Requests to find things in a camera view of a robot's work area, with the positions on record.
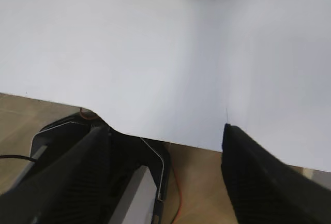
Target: orange cable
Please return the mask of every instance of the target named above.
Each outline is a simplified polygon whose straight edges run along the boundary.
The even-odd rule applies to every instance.
[[[88,120],[88,121],[92,121],[92,120],[96,120],[96,119],[100,118],[98,115],[92,116],[92,117],[88,117],[88,116],[84,115],[83,114],[83,108],[79,109],[79,114],[83,119]]]
[[[178,177],[177,177],[177,174],[176,174],[176,171],[175,171],[173,162],[171,162],[171,167],[172,167],[172,171],[174,173],[174,177],[175,177],[175,181],[176,181],[177,188],[178,188],[178,193],[179,193],[179,207],[178,207],[178,210],[176,212],[176,215],[174,216],[174,218],[171,221],[171,224],[174,224],[177,221],[177,218],[179,217],[180,212],[182,211],[183,195],[182,195],[182,190],[180,188],[179,180],[178,180]]]

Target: red wire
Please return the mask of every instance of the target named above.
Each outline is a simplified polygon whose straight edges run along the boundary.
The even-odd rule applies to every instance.
[[[180,212],[182,211],[183,195],[182,195],[182,190],[180,188],[179,180],[178,180],[177,173],[175,171],[173,162],[171,162],[171,166],[172,166],[172,171],[174,172],[174,176],[175,176],[175,180],[176,180],[176,184],[177,184],[177,188],[178,188],[178,193],[179,193],[179,207],[178,207],[175,217],[172,219],[172,222],[171,222],[171,224],[174,224],[177,221],[177,218],[179,217]]]
[[[84,114],[83,114],[83,108],[80,108],[80,109],[79,109],[79,114],[80,114],[80,116],[81,116],[83,119],[88,120],[88,121],[96,120],[96,119],[99,119],[99,118],[100,118],[98,115],[96,115],[96,116],[92,116],[92,117],[88,117],[88,116],[84,115]]]

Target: black cable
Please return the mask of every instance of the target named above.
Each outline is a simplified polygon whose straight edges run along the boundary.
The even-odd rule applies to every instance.
[[[27,156],[23,156],[23,155],[11,155],[11,154],[8,154],[8,155],[0,155],[0,159],[1,158],[18,158],[18,159],[24,159],[24,160],[29,160],[31,162],[37,162],[37,160],[35,158],[30,158],[30,157],[27,157]]]
[[[176,216],[178,215],[178,210],[179,210],[179,209],[177,209],[177,212],[176,212],[176,214],[175,214],[174,218],[172,218],[172,220],[171,220],[170,224],[174,224],[174,223],[175,223],[175,220],[176,220]]]

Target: desk surface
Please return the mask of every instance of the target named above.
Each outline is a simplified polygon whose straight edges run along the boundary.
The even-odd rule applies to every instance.
[[[331,0],[0,0],[0,92],[221,150],[226,122],[331,171]]]

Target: wooden floor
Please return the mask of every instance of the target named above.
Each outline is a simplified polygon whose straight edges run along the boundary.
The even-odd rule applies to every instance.
[[[29,155],[34,134],[46,124],[77,107],[0,94],[0,154]],[[183,192],[183,208],[177,224],[237,223],[220,170],[218,152],[169,145]],[[0,159],[0,193],[6,192],[26,162]],[[162,224],[171,222],[178,208],[178,191],[171,174]]]

